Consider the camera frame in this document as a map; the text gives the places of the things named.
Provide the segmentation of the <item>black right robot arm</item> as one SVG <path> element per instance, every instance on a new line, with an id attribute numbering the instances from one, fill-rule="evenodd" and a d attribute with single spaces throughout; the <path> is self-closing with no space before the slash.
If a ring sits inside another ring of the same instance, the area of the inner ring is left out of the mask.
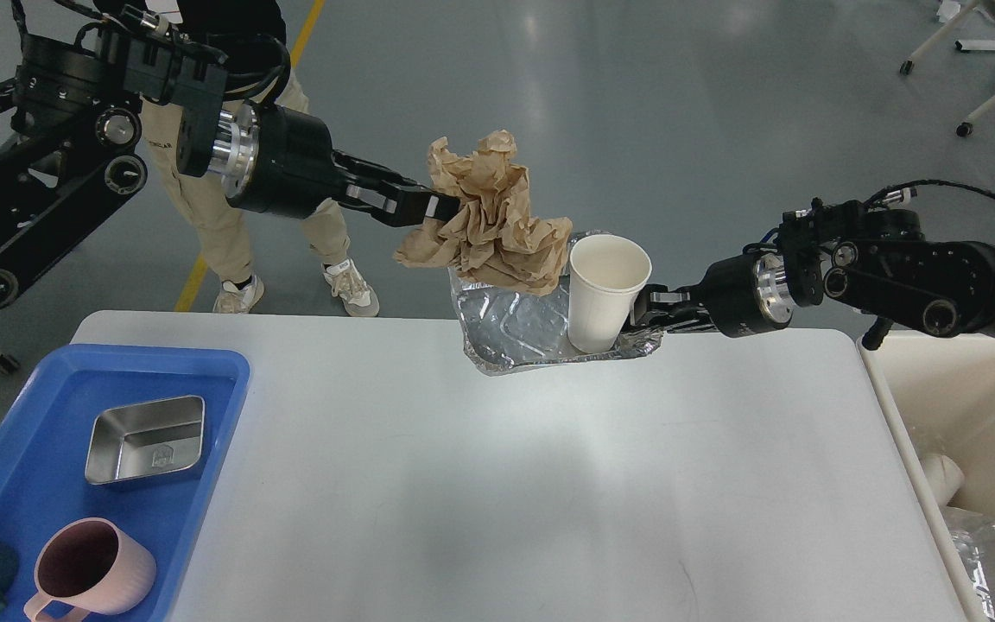
<path id="1" fill-rule="evenodd" d="M 789 210 L 781 224 L 694 286 L 644 286 L 621 332 L 718 331 L 730 338 L 786 329 L 797 308 L 833 300 L 872 315 L 862 336 L 879 349 L 892 327 L 935 338 L 995 339 L 995 245 L 932 243 L 907 208 L 920 187 L 900 182 L 867 200 Z"/>

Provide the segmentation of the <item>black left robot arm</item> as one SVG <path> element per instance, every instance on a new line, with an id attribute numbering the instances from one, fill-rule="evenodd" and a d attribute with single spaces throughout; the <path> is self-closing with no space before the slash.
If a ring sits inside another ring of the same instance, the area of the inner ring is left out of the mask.
<path id="1" fill-rule="evenodd" d="M 231 36 L 272 54 L 266 70 L 232 75 L 218 28 L 190 35 L 135 5 L 67 7 L 88 17 L 73 43 L 33 35 L 12 4 L 22 62 L 0 82 L 0 114 L 13 113 L 0 149 L 0 308 L 143 188 L 143 101 L 181 108 L 179 172 L 218 175 L 232 207 L 303 219 L 334 200 L 390 227 L 457 215 L 457 198 L 339 152 L 320 119 L 281 107 L 291 58 L 268 33 Z"/>

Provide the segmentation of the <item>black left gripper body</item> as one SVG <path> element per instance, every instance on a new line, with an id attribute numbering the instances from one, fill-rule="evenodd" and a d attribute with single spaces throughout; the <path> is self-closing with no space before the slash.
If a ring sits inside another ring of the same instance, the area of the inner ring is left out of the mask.
<path id="1" fill-rule="evenodd" d="M 237 160 L 226 165 L 230 207 L 307 218 L 327 200 L 346 196 L 329 129 L 317 117 L 272 104 L 246 102 L 234 118 Z"/>

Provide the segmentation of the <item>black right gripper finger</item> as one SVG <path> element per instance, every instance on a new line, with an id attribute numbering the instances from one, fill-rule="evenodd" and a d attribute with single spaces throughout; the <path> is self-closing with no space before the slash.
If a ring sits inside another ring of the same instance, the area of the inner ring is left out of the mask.
<path id="1" fill-rule="evenodd" d="M 671 310 L 671 308 L 701 308 L 703 302 L 694 288 L 644 288 L 640 301 L 648 310 Z"/>
<path id="2" fill-rule="evenodd" d="M 705 308 L 674 308 L 674 310 L 650 310 L 627 324 L 627 333 L 707 333 L 715 332 L 716 327 Z"/>

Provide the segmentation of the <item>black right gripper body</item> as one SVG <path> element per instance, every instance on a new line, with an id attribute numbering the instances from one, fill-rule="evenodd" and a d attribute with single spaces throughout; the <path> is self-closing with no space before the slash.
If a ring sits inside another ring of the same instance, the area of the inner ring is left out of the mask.
<path id="1" fill-rule="evenodd" d="M 786 329 L 796 303 L 777 253 L 743 253 L 714 263 L 698 284 L 698 300 L 715 329 L 742 338 Z"/>

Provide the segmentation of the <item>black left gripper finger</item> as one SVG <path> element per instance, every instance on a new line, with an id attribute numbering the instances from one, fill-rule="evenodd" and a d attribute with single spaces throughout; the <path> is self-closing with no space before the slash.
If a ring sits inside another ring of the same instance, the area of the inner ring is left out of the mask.
<path id="1" fill-rule="evenodd" d="M 337 201 L 344 208 L 369 213 L 388 227 L 415 227 L 427 218 L 446 223 L 461 208 L 461 201 L 421 186 L 382 185 L 364 188 L 349 185 Z"/>
<path id="2" fill-rule="evenodd" d="M 332 159 L 344 176 L 340 196 L 363 196 L 364 193 L 380 194 L 380 196 L 429 193 L 429 188 L 402 176 L 394 169 L 356 157 L 343 150 L 332 150 Z"/>

